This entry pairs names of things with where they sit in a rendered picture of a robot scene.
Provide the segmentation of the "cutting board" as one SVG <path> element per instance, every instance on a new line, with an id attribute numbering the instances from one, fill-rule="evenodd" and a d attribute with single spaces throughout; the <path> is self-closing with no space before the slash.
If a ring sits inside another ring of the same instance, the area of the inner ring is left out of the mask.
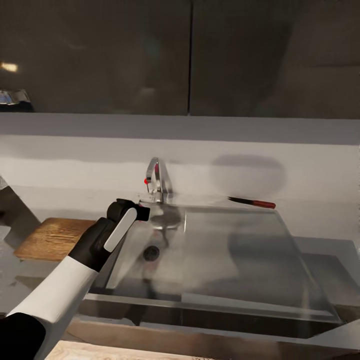
<path id="1" fill-rule="evenodd" d="M 48 217 L 13 252 L 17 258 L 62 262 L 96 220 Z M 70 257 L 70 256 L 69 256 Z"/>

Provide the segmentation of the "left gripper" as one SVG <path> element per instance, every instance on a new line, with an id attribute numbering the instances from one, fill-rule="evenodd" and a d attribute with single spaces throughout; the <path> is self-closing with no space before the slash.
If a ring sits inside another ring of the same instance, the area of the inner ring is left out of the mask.
<path id="1" fill-rule="evenodd" d="M 144 206 L 139 206 L 139 205 L 134 205 L 137 208 L 138 211 L 138 216 L 136 218 L 136 220 L 139 221 L 148 221 L 149 220 L 149 215 L 150 215 L 150 207 L 144 207 Z"/>

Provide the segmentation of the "parer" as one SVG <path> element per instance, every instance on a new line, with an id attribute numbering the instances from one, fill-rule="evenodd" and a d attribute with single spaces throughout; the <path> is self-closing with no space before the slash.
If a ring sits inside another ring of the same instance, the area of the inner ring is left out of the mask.
<path id="1" fill-rule="evenodd" d="M 250 200 L 250 199 L 243 199 L 243 198 L 238 198 L 238 197 L 229 197 L 232 200 L 236 200 L 236 201 L 241 201 L 241 202 L 245 202 L 245 203 L 252 203 L 254 205 L 260 205 L 260 206 L 264 206 L 264 207 L 276 207 L 276 204 L 273 202 L 265 202 L 265 201 L 259 201 L 259 200 Z"/>

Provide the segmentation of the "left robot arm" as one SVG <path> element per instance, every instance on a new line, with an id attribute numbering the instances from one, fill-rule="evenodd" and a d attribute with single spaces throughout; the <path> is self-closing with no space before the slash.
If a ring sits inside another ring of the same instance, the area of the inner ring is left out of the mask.
<path id="1" fill-rule="evenodd" d="M 91 285 L 129 228 L 148 221 L 153 195 L 116 199 L 57 268 L 0 319 L 0 360 L 45 360 L 61 341 Z"/>

